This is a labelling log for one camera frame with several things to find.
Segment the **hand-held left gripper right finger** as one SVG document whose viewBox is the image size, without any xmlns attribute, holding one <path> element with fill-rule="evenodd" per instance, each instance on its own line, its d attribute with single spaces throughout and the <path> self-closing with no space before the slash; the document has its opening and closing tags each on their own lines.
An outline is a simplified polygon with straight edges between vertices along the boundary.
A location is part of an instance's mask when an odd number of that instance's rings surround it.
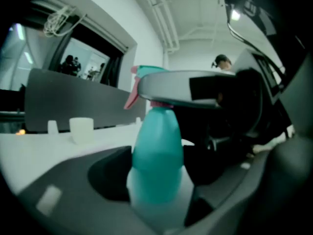
<svg viewBox="0 0 313 235">
<path fill-rule="evenodd" d="M 248 158 L 244 150 L 184 147 L 196 196 L 186 235 L 299 235 L 313 231 L 313 139 L 296 134 Z"/>
</svg>

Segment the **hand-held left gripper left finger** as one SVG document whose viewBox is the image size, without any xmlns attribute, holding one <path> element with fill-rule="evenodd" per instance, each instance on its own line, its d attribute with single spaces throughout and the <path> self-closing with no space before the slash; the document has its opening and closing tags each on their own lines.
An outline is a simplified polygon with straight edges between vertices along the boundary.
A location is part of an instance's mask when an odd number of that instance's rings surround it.
<svg viewBox="0 0 313 235">
<path fill-rule="evenodd" d="M 68 159 L 24 188 L 18 198 L 35 217 L 48 187 L 61 196 L 40 221 L 67 235 L 153 235 L 130 206 L 126 187 L 132 148 L 123 146 Z"/>
</svg>

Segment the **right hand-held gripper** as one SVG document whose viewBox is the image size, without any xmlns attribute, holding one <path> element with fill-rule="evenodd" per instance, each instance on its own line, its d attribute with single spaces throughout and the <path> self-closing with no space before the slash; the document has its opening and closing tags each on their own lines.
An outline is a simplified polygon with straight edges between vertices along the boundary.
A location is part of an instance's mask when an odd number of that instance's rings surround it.
<svg viewBox="0 0 313 235">
<path fill-rule="evenodd" d="M 182 137 L 205 149 L 212 138 L 227 138 L 227 149 L 242 152 L 254 141 L 268 142 L 288 124 L 295 137 L 278 145 L 277 157 L 313 155 L 313 50 L 309 33 L 288 19 L 287 10 L 306 8 L 295 0 L 226 0 L 263 32 L 285 71 L 256 47 L 242 52 L 232 74 L 179 71 L 175 88 L 186 101 L 176 104 Z"/>
</svg>

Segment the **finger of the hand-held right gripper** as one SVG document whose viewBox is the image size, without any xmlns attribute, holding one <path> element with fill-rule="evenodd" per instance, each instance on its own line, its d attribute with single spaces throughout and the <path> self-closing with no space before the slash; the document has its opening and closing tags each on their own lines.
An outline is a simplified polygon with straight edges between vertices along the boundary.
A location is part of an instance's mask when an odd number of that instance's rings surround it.
<svg viewBox="0 0 313 235">
<path fill-rule="evenodd" d="M 149 101 L 173 106 L 219 108 L 219 94 L 233 92 L 237 77 L 234 73 L 181 70 L 159 72 L 141 78 L 137 92 Z"/>
</svg>

